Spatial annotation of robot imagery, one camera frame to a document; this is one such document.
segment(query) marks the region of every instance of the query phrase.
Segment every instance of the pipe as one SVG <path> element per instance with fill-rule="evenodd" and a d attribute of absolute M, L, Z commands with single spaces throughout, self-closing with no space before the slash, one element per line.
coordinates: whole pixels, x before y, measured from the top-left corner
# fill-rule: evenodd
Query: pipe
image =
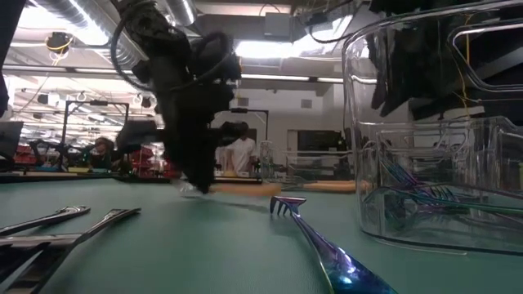
<path fill-rule="evenodd" d="M 192 0 L 161 0 L 175 24 L 192 25 L 196 21 L 198 11 Z"/>
<path fill-rule="evenodd" d="M 110 40 L 116 23 L 95 0 L 30 0 L 56 18 L 67 20 L 74 27 L 73 35 L 87 45 L 103 48 Z M 110 50 L 97 51 L 102 57 L 110 60 Z M 117 56 L 119 63 L 130 69 L 145 55 L 126 35 L 119 40 Z"/>

